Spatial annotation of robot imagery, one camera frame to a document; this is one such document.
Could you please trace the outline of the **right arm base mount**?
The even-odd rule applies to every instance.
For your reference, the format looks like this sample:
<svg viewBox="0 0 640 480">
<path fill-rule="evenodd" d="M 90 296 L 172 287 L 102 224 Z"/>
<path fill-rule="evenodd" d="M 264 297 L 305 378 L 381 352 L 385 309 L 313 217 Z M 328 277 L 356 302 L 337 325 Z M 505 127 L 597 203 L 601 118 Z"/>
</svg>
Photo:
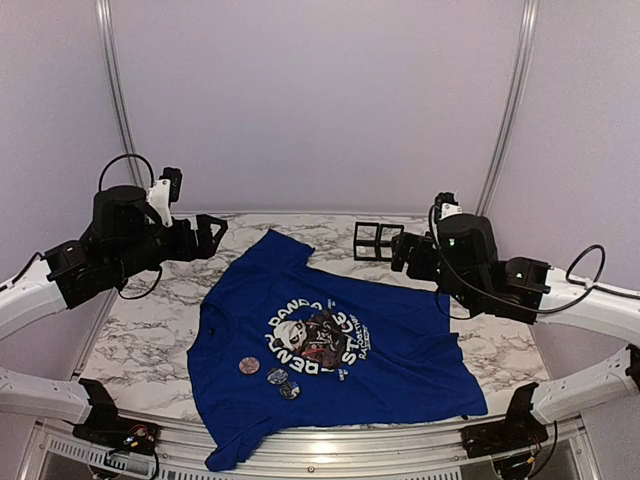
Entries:
<svg viewBox="0 0 640 480">
<path fill-rule="evenodd" d="M 466 426 L 461 430 L 464 450 L 470 459 L 501 454 L 547 441 L 547 428 L 532 414 L 538 383 L 517 388 L 502 420 Z"/>
</svg>

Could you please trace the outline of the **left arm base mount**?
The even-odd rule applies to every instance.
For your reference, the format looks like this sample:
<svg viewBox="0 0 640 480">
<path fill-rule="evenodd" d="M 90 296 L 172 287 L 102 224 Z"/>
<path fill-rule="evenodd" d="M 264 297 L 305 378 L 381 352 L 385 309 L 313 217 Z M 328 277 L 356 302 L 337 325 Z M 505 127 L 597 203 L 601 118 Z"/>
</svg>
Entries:
<svg viewBox="0 0 640 480">
<path fill-rule="evenodd" d="M 130 451 L 147 456 L 156 452 L 157 424 L 122 417 L 99 381 L 81 378 L 79 384 L 89 396 L 90 411 L 83 423 L 73 426 L 74 437 L 115 452 Z"/>
</svg>

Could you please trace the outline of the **blue white round brooch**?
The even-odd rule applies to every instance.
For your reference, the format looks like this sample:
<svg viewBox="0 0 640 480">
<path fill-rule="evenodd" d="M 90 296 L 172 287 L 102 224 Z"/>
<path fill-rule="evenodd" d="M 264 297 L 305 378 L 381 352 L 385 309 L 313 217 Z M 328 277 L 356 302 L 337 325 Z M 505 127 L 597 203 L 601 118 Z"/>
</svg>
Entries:
<svg viewBox="0 0 640 480">
<path fill-rule="evenodd" d="M 285 400 L 295 400 L 299 397 L 301 388 L 295 381 L 285 381 L 280 385 L 279 392 Z"/>
</svg>

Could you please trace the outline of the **blue printed t-shirt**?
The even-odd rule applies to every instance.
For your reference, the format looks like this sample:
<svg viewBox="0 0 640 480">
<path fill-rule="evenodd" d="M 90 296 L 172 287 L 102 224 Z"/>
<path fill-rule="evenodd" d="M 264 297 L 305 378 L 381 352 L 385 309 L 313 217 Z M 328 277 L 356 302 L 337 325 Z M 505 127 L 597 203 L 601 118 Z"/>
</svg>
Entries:
<svg viewBox="0 0 640 480">
<path fill-rule="evenodd" d="M 295 427 L 413 424 L 483 416 L 481 387 L 431 292 L 331 274 L 312 248 L 267 232 L 234 260 L 200 307 L 187 354 L 200 418 L 215 442 L 213 472 L 246 461 Z M 244 375 L 244 357 L 259 360 Z M 301 388 L 285 400 L 271 368 Z"/>
</svg>

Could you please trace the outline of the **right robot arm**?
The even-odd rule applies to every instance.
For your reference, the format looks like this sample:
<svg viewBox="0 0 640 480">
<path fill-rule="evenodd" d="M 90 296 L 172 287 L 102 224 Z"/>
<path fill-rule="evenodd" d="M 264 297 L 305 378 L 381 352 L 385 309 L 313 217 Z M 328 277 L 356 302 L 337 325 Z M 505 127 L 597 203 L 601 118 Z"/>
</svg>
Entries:
<svg viewBox="0 0 640 480">
<path fill-rule="evenodd" d="M 488 218 L 449 205 L 434 207 L 424 235 L 399 228 L 383 242 L 391 267 L 436 284 L 471 316 L 533 325 L 562 325 L 617 338 L 625 347 L 574 374 L 519 388 L 495 438 L 515 448 L 543 424 L 639 392 L 639 296 L 580 278 L 570 270 L 526 257 L 501 260 Z"/>
</svg>

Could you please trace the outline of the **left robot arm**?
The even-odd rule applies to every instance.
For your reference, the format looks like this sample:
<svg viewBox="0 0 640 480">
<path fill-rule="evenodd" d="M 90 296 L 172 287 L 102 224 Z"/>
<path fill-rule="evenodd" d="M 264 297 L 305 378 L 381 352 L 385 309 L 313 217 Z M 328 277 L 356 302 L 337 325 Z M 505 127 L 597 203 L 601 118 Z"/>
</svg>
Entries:
<svg viewBox="0 0 640 480">
<path fill-rule="evenodd" d="M 45 253 L 1 285 L 1 336 L 7 338 L 32 323 L 73 310 L 105 291 L 121 291 L 144 271 L 159 272 L 164 262 L 192 262 L 213 257 L 228 224 L 206 214 L 194 222 L 175 219 L 170 180 L 150 190 L 119 185 L 98 191 L 89 227 L 77 240 Z M 96 380 L 57 381 L 1 371 L 4 413 L 86 422 L 106 445 L 125 438 L 126 423 Z"/>
</svg>

